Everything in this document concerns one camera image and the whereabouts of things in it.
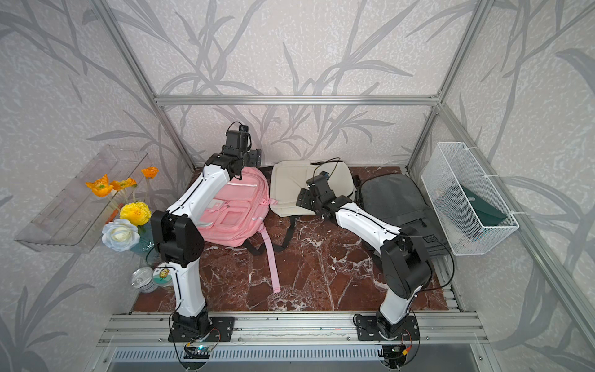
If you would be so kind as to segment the pink backpack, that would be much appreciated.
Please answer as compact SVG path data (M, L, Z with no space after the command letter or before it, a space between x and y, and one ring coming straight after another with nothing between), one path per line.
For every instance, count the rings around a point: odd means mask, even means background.
M242 178L234 178L225 185L203 212L198 231L209 243L244 246L254 255L266 251L273 292L279 293L274 244L264 225L270 204L264 174L255 167L245 167Z

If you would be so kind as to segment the grey fabric backpack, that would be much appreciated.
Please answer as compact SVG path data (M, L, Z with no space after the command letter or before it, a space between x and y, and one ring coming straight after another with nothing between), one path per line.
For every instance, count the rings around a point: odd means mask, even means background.
M409 177L391 174L364 181L357 201L364 211L392 226L415 229L423 237L429 257L449 254L437 215Z

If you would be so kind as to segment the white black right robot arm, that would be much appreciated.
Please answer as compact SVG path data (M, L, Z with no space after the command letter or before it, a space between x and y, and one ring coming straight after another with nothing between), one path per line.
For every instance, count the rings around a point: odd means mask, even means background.
M296 205L358 235L381 256L388 290L377 311L377 324L385 338L392 338L409 315L415 296L432 278L429 255L416 230L385 223L350 198L335 195L329 178L323 171L308 179Z

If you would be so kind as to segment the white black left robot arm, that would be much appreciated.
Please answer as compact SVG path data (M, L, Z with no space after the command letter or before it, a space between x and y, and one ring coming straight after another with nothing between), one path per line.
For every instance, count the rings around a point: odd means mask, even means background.
M260 160L258 151L252 149L249 127L235 124L239 128L226 130L222 150L210 156L192 186L166 211L154 212L150 220L155 248L172 274L177 303L172 322L201 336L212 324L200 284L199 259L205 239L198 223L216 194L240 178L243 168Z

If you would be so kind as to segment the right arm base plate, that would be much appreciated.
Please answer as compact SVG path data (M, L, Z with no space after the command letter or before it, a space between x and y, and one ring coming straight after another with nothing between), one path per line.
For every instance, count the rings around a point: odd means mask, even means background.
M359 341L419 341L417 318L409 314L396 324L390 324L380 313L364 316L356 313L352 317Z

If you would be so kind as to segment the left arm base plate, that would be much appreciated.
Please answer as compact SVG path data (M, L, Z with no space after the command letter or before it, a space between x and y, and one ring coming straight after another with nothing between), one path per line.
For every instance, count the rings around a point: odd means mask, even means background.
M171 343L230 342L236 319L232 316L216 316L210 320L212 325L203 334L173 324L167 340Z

